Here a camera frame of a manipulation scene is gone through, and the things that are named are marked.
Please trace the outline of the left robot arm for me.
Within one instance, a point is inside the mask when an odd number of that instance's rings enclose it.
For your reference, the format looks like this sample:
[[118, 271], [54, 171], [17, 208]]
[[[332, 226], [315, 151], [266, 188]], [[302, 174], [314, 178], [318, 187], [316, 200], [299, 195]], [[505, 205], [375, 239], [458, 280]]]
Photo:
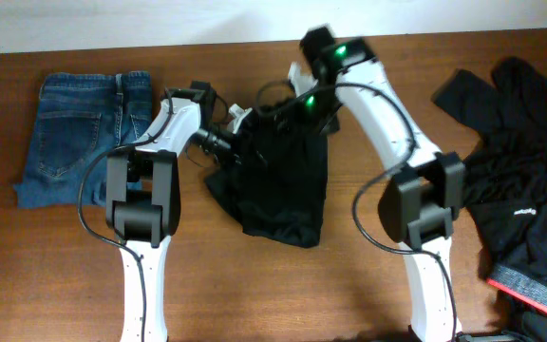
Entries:
[[156, 118], [129, 147], [106, 159], [105, 220], [123, 260], [123, 341], [165, 341], [165, 262], [179, 227], [178, 158], [194, 143], [231, 160], [252, 115], [234, 104], [225, 126], [213, 121], [217, 94], [208, 83], [165, 92]]

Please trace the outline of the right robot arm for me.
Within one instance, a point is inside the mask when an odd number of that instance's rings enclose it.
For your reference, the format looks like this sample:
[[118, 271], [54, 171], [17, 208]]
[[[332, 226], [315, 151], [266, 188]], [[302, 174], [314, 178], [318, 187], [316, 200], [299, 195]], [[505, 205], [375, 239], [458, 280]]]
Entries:
[[311, 72], [292, 66], [294, 99], [267, 113], [279, 128], [317, 132], [346, 108], [384, 168], [360, 187], [351, 215], [360, 234], [404, 260], [418, 341], [455, 341], [462, 324], [452, 288], [453, 223], [462, 207], [464, 165], [444, 153], [415, 123], [388, 80], [379, 56], [362, 38], [337, 41], [326, 26], [299, 43]]

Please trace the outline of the black trousers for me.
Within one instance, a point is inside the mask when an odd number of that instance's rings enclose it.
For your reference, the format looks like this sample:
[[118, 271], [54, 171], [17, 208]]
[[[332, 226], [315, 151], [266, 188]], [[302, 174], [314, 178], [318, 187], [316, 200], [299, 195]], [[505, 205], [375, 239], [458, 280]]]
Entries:
[[320, 243], [328, 184], [328, 137], [296, 123], [276, 128], [251, 112], [238, 129], [240, 161], [205, 179], [242, 232], [301, 248]]

